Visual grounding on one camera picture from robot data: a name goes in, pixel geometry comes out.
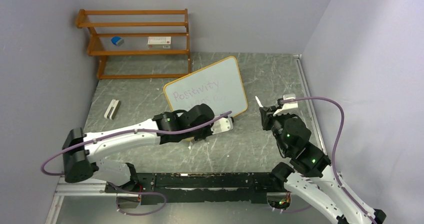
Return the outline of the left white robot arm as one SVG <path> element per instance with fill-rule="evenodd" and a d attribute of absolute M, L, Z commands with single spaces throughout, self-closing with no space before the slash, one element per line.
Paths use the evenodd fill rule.
<path fill-rule="evenodd" d="M 178 143 L 190 137 L 204 139 L 212 134 L 214 118 L 213 110 L 200 104 L 188 111 L 163 112 L 139 124 L 103 133 L 84 133 L 82 128 L 74 128 L 62 147 L 74 147 L 62 155 L 65 181 L 78 183 L 94 178 L 131 192 L 140 186 L 135 166 L 108 160 L 108 156 L 142 146 Z"/>

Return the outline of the white marker pen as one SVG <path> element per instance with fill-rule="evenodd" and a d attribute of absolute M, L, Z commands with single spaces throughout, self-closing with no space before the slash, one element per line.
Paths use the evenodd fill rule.
<path fill-rule="evenodd" d="M 258 104 L 258 106 L 260 107 L 260 108 L 263 108 L 264 106 L 262 105 L 262 103 L 261 103 L 261 101 L 260 101 L 260 99 L 259 99 L 259 97 L 258 96 L 255 96 L 255 100 L 256 100 L 256 102 L 257 102 L 257 104 Z"/>

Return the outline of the yellow-framed whiteboard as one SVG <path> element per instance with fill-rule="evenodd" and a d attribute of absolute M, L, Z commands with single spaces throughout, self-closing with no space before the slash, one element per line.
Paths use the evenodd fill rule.
<path fill-rule="evenodd" d="M 235 117 L 249 106 L 234 56 L 167 83 L 163 92 L 173 111 L 188 111 L 195 105 L 206 104 L 216 116 L 230 111 L 230 116 Z"/>

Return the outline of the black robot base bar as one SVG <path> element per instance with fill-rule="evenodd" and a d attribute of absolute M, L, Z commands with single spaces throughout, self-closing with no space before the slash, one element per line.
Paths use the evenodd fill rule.
<path fill-rule="evenodd" d="M 223 173 L 139 173 L 143 192 L 164 195 L 143 196 L 142 204 L 238 202 L 266 204 L 273 194 L 285 195 L 285 189 L 267 172 Z"/>

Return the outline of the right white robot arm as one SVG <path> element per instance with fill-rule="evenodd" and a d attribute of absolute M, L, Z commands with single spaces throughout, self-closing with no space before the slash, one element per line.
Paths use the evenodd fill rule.
<path fill-rule="evenodd" d="M 350 188 L 333 172 L 329 157 L 310 143 L 305 123 L 295 114 L 275 115 L 276 110 L 276 106 L 259 108 L 263 130 L 272 132 L 280 155 L 289 159 L 271 171 L 271 187 L 296 194 L 331 223 L 383 223 L 383 210 L 347 193 Z"/>

